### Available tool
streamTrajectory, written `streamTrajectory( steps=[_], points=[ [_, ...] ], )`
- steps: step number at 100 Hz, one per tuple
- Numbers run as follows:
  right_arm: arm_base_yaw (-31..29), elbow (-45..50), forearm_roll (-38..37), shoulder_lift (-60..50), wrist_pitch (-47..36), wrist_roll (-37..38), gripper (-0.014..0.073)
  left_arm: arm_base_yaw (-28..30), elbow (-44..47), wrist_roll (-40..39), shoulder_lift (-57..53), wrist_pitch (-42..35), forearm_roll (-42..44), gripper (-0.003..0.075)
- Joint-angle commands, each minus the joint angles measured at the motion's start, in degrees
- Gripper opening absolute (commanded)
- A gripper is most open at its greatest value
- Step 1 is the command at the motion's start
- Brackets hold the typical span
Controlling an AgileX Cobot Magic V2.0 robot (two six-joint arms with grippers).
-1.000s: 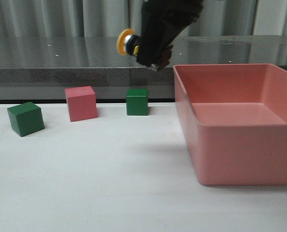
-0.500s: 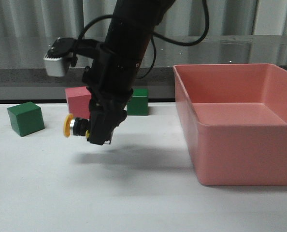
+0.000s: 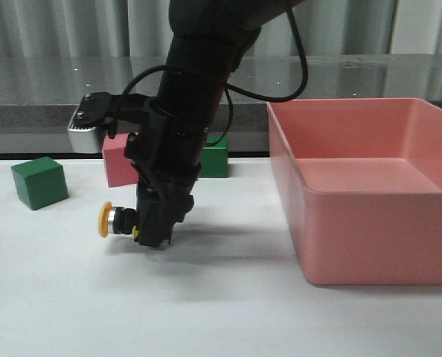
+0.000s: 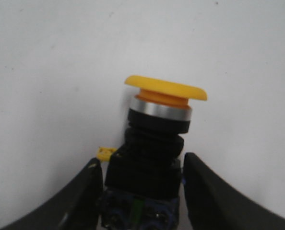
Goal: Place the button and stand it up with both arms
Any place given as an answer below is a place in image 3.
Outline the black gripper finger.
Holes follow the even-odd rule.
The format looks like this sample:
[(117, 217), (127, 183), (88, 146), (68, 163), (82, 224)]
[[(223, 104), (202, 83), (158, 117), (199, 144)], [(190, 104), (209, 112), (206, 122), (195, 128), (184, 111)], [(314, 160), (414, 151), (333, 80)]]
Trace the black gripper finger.
[(138, 234), (135, 241), (139, 245), (158, 248), (169, 239), (168, 224), (161, 217), (161, 199), (157, 192), (145, 183), (137, 183)]
[(168, 244), (171, 244), (174, 225), (184, 222), (186, 214), (192, 210), (193, 206), (194, 198), (188, 188), (181, 185), (171, 187), (168, 200), (164, 206), (165, 218), (167, 219)]

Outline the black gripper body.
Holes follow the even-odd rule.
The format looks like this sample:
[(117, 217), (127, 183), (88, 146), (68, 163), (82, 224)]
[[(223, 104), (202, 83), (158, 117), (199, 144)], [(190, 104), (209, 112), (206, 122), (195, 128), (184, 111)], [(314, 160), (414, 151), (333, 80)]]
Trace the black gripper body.
[(200, 155), (210, 123), (172, 115), (154, 98), (130, 98), (124, 120), (139, 125), (126, 140), (125, 156), (141, 182), (157, 193), (180, 180), (192, 186), (200, 170)]

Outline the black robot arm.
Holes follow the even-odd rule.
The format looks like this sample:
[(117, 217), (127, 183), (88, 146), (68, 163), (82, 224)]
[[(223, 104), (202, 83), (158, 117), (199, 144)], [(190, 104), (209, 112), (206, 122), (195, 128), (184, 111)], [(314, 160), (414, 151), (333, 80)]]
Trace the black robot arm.
[(158, 94), (126, 142), (138, 172), (137, 242), (157, 247), (192, 209), (200, 156), (228, 78), (275, 17), (292, 16), (293, 1), (172, 1), (173, 39)]

